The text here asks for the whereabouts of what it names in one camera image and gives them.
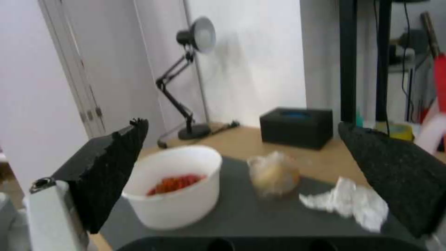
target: lamp shade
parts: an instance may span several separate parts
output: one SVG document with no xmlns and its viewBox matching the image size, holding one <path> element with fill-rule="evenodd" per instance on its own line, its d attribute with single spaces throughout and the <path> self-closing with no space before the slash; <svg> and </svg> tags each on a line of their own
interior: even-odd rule
<svg viewBox="0 0 446 251">
<path fill-rule="evenodd" d="M 183 46 L 191 45 L 201 53 L 210 52 L 215 46 L 215 29 L 207 17 L 200 17 L 194 21 L 189 30 L 177 33 L 177 42 Z"/>
</svg>

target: lamp base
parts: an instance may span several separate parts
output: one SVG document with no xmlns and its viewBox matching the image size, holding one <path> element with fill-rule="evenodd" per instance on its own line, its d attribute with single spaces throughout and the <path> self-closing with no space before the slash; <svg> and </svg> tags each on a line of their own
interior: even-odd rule
<svg viewBox="0 0 446 251">
<path fill-rule="evenodd" d="M 183 128 L 178 132 L 180 140 L 190 140 L 203 138 L 211 133 L 211 129 L 207 124 L 197 124 L 192 126 L 192 132 L 188 133 L 187 128 Z"/>
</svg>

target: power cord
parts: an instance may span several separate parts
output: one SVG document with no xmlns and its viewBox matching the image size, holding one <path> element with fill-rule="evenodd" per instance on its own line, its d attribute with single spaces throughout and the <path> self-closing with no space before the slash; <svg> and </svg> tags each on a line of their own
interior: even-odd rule
<svg viewBox="0 0 446 251">
<path fill-rule="evenodd" d="M 406 90 L 404 90 L 404 75 L 406 72 L 406 68 L 405 68 L 405 63 L 406 63 L 406 50 L 409 47 L 410 44 L 410 22 L 409 22 L 409 15 L 407 14 L 407 4 L 404 2 L 404 13 L 406 15 L 406 22 L 407 22 L 407 35 L 406 35 L 406 44 L 404 46 L 404 51 L 403 51 L 403 63 L 402 63 L 402 67 L 403 67 L 403 76 L 401 78 L 401 89 L 403 90 L 404 95 L 406 96 L 406 100 L 409 101 L 409 122 L 413 122 L 413 111 L 415 110 L 415 106 L 412 102 L 412 99 L 410 98 L 409 94 L 407 93 Z"/>
<path fill-rule="evenodd" d="M 167 145 L 167 142 L 166 142 L 164 139 L 165 139 L 167 136 L 171 135 L 173 132 L 175 132 L 175 131 L 177 131 L 178 129 L 180 129 L 181 127 L 183 127 L 183 126 L 185 125 L 185 123 L 186 123 L 186 122 L 183 122 L 183 123 L 179 124 L 178 126 L 174 127 L 173 129 L 169 130 L 169 131 L 166 132 L 165 134 L 161 135 L 161 136 L 159 137 L 158 141 L 157 141 L 157 145 L 158 145 L 158 147 L 161 148 L 161 149 L 167 149 L 167 148 L 169 148 L 170 146 Z M 238 121 L 236 121 L 236 120 L 233 120 L 231 123 L 224 124 L 223 126 L 219 127 L 217 130 L 212 131 L 212 132 L 211 132 L 208 136 L 206 136 L 206 137 L 209 137 L 209 136 L 211 136 L 211 135 L 216 135 L 216 134 L 219 134 L 219 133 L 221 133 L 221 132 L 224 132 L 224 131 L 226 131 L 226 130 L 228 130 L 228 129 L 236 128 L 236 127 L 239 127 L 239 126 L 240 126 L 240 123 L 239 123 Z M 204 139 L 204 138 L 199 138 L 199 139 L 197 139 L 197 140 L 194 140 L 194 141 L 192 141 L 189 145 L 193 145 L 193 144 L 195 144 L 195 143 L 201 141 L 201 140 Z"/>
<path fill-rule="evenodd" d="M 373 14 L 375 16 L 375 28 L 376 28 L 376 46 L 378 47 L 378 53 L 379 53 L 379 41 L 378 41 L 378 14 L 377 14 L 377 10 L 376 10 L 376 0 L 373 0 Z M 378 77 L 381 78 L 381 72 L 379 71 L 381 67 L 378 65 Z M 387 136 L 390 137 L 390 128 L 389 128 L 389 120 L 387 117 L 387 104 L 381 104 L 384 108 L 384 117 L 386 120 L 386 127 L 387 127 Z"/>
</svg>

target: door frame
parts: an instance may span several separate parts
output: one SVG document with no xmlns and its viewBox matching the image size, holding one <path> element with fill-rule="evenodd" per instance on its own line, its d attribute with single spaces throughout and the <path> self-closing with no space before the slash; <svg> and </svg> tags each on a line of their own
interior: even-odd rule
<svg viewBox="0 0 446 251">
<path fill-rule="evenodd" d="M 70 25 L 70 17 L 64 10 L 63 0 L 38 2 L 87 135 L 89 138 L 103 136 L 105 125 L 102 114 L 87 81 L 83 60 Z"/>
</svg>

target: crumpled white paper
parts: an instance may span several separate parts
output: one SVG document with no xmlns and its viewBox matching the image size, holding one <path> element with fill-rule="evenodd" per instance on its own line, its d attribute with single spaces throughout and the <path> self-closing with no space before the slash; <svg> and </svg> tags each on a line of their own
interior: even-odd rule
<svg viewBox="0 0 446 251">
<path fill-rule="evenodd" d="M 339 177 L 336 187 L 318 195 L 299 194 L 308 208 L 328 212 L 336 211 L 342 217 L 355 217 L 364 229 L 379 233 L 387 219 L 387 203 L 372 189 L 356 185 L 350 179 Z"/>
</svg>

